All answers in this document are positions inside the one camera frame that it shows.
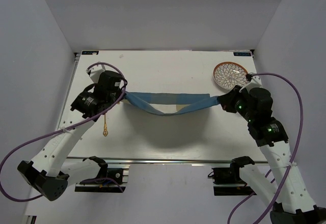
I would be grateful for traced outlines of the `blue and tan placemat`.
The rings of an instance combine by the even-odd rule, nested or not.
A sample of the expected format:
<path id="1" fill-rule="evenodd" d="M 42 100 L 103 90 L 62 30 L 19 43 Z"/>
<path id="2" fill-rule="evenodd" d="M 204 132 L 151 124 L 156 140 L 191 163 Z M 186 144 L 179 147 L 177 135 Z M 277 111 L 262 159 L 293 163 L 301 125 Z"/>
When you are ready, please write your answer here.
<path id="1" fill-rule="evenodd" d="M 122 102 L 159 116 L 182 115 L 220 104 L 218 97 L 210 94 L 140 92 L 127 92 Z"/>

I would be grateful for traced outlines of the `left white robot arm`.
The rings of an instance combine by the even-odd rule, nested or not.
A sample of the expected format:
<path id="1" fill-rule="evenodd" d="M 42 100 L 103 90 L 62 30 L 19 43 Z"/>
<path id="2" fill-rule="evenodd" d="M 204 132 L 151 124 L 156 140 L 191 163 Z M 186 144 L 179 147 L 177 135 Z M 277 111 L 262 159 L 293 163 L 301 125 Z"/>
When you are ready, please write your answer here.
<path id="1" fill-rule="evenodd" d="M 75 112 L 72 125 L 62 128 L 30 161 L 22 161 L 17 169 L 27 183 L 49 201 L 58 199 L 70 185 L 80 182 L 101 183 L 107 179 L 107 163 L 96 156 L 83 159 L 72 166 L 64 162 L 78 141 L 102 113 L 123 97 L 127 81 L 122 74 L 103 71 L 98 81 L 87 86 L 72 102 Z"/>

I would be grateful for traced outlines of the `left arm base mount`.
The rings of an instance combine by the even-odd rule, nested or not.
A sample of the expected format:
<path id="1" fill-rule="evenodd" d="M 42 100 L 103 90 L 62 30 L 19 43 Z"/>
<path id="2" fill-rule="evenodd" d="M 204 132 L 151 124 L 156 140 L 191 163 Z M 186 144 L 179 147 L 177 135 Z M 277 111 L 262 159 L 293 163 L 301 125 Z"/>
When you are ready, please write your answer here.
<path id="1" fill-rule="evenodd" d="M 129 165 L 109 164 L 106 178 L 75 185 L 75 192 L 86 193 L 123 193 L 129 176 Z"/>

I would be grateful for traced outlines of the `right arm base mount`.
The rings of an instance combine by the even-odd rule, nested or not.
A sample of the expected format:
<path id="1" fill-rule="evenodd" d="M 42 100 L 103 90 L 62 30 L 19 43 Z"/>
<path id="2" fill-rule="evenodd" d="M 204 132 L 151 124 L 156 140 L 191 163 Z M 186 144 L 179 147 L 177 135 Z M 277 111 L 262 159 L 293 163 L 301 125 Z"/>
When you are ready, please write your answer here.
<path id="1" fill-rule="evenodd" d="M 236 180 L 227 167 L 212 168 L 208 179 L 213 181 L 214 196 L 248 196 L 253 190 L 243 180 Z"/>

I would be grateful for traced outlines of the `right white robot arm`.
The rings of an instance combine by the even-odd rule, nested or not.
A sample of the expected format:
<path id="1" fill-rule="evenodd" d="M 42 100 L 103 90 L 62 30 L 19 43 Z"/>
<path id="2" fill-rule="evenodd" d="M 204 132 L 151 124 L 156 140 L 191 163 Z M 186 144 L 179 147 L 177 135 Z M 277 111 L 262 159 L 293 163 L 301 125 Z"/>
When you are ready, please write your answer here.
<path id="1" fill-rule="evenodd" d="M 267 205 L 272 223 L 325 223 L 325 208 L 318 207 L 309 195 L 292 159 L 286 131 L 272 116 L 270 92 L 235 86 L 218 101 L 224 111 L 239 113 L 247 121 L 249 134 L 266 158 L 276 183 L 270 183 L 248 156 L 232 159 L 231 179 L 249 185 Z"/>

